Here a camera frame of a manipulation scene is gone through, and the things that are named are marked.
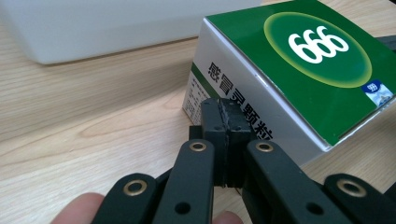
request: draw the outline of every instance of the green circle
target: green circle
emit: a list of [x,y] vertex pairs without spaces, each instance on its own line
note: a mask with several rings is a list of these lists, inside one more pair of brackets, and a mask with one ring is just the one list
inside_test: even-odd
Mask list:
[[[317,32],[324,26],[325,35],[336,35],[348,44],[347,51],[336,51],[335,56],[323,56],[320,63],[309,63],[302,59],[289,45],[289,36],[297,34],[296,44],[306,44],[303,33],[313,31],[311,39],[320,39]],[[299,12],[280,12],[264,23],[264,33],[274,50],[291,66],[313,79],[339,88],[356,88],[365,84],[372,75],[372,65],[367,53],[349,34],[323,19]]]

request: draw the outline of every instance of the green box top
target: green box top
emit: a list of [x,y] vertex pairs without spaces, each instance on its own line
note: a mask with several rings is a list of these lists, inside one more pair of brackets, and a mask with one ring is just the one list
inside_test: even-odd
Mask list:
[[207,18],[331,145],[396,92],[396,54],[318,1]]

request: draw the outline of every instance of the black bracket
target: black bracket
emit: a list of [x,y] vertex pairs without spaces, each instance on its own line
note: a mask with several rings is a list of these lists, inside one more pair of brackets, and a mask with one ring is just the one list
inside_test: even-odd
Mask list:
[[396,187],[381,194],[352,175],[311,180],[277,144],[256,139],[239,105],[202,102],[172,170],[127,175],[93,223],[211,223],[213,186],[241,188],[253,223],[396,223]]

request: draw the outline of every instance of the blue label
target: blue label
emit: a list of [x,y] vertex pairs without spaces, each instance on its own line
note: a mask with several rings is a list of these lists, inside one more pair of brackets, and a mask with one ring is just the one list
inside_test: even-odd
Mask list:
[[361,86],[361,89],[366,93],[375,93],[381,89],[381,84],[382,83],[378,79],[375,79]]
[[384,105],[393,97],[393,93],[378,79],[366,83],[361,86],[366,95],[376,104],[376,106]]

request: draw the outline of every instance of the brass ring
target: brass ring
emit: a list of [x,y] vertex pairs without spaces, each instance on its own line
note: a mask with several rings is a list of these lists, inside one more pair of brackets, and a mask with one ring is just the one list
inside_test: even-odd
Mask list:
[[274,150],[271,145],[262,142],[256,144],[256,148],[262,152],[271,152]]
[[337,187],[344,193],[353,197],[362,198],[367,195],[366,189],[352,180],[339,179],[337,181]]
[[[133,184],[140,185],[140,189],[129,189],[129,187],[131,187]],[[138,179],[138,180],[132,180],[132,181],[128,182],[124,186],[123,191],[126,195],[136,196],[136,195],[143,193],[147,187],[148,187],[148,183],[146,183],[143,180]]]
[[206,149],[206,145],[201,142],[195,142],[190,144],[190,149],[192,151],[204,151]]

